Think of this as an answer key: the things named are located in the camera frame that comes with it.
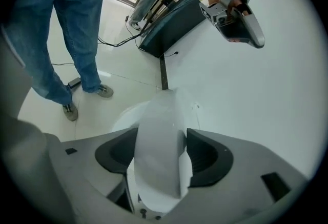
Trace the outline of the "black power brick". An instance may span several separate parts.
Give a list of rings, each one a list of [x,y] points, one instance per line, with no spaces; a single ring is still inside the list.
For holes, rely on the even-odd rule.
[[[77,78],[71,80],[70,82],[68,82],[68,87],[70,89],[73,89],[73,88],[79,86],[80,84],[81,84],[80,77],[77,77]]]

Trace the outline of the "person's shoe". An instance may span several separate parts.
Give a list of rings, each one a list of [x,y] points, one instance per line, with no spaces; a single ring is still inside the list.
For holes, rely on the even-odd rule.
[[[63,105],[63,112],[69,121],[76,121],[78,119],[78,110],[74,103]]]
[[[98,88],[98,91],[97,91],[97,94],[100,97],[103,97],[103,98],[110,98],[110,97],[113,96],[114,92],[113,92],[113,89],[110,88],[109,86],[104,85],[104,84],[100,84],[99,88]]]

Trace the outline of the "person's left hand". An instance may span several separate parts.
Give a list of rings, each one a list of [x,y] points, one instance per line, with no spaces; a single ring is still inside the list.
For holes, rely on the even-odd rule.
[[[244,4],[241,0],[231,0],[228,8],[227,15],[230,16],[233,8],[236,8],[242,15],[249,15],[249,9],[247,4]]]

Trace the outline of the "person's right shoe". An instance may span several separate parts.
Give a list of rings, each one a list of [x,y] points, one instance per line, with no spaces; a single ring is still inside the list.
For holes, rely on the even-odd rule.
[[[63,112],[69,121],[76,121],[78,119],[78,110],[74,103],[63,105]]]

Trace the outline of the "person's left shoe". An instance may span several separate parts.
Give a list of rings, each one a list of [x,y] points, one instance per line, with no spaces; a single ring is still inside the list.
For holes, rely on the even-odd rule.
[[[99,88],[98,88],[98,91],[97,91],[97,94],[100,97],[103,97],[103,98],[110,98],[110,97],[113,96],[114,92],[113,92],[113,89],[110,88],[109,86],[104,85],[104,84],[100,84]]]

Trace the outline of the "white toilet lid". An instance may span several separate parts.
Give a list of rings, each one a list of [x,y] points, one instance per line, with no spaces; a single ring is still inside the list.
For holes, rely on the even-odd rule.
[[[167,214],[187,195],[193,176],[187,122],[196,113],[180,88],[157,93],[146,105],[134,149],[134,177],[141,201]]]

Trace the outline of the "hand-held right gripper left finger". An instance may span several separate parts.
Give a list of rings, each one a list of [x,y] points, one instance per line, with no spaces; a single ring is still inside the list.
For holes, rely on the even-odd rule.
[[[51,162],[73,208],[76,224],[140,224],[116,204],[127,189],[137,128],[61,142],[47,134]]]

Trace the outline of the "black cabinet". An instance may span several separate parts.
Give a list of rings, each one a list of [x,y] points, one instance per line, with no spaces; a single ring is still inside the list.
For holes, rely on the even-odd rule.
[[[157,58],[162,57],[176,42],[206,18],[199,0],[179,0],[156,20],[139,48]]]

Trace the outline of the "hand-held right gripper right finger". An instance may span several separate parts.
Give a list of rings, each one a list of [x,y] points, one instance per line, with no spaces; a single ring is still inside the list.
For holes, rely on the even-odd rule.
[[[187,130],[192,178],[163,224],[237,224],[300,191],[305,176],[267,147],[203,130]]]

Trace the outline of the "person's left leg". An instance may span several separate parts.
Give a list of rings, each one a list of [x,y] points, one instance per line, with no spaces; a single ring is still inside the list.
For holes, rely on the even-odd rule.
[[[100,88],[96,66],[97,40],[103,0],[54,0],[66,48],[80,75],[84,91]]]

